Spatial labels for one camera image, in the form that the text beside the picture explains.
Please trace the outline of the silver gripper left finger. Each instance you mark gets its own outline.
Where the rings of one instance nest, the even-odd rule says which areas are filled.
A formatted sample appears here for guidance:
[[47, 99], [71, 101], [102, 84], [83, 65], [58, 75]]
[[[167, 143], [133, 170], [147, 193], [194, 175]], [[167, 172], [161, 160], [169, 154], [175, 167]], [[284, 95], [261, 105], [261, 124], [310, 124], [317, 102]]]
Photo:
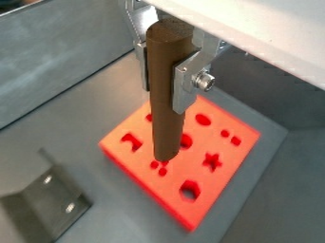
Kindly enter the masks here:
[[154, 6], [141, 0], [123, 0], [126, 18], [134, 38], [134, 48], [141, 67], [142, 88], [149, 91], [146, 31], [158, 22], [158, 13]]

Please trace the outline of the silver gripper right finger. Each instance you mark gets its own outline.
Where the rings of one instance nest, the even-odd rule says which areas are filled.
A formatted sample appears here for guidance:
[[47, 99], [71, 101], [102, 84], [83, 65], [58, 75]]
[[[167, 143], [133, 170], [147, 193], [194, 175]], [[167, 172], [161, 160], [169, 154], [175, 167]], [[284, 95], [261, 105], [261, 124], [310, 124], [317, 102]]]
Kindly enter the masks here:
[[213, 89], [212, 64], [232, 47], [201, 28], [194, 29], [191, 42], [194, 52], [174, 67], [173, 110], [178, 114], [193, 105], [198, 90], [208, 92]]

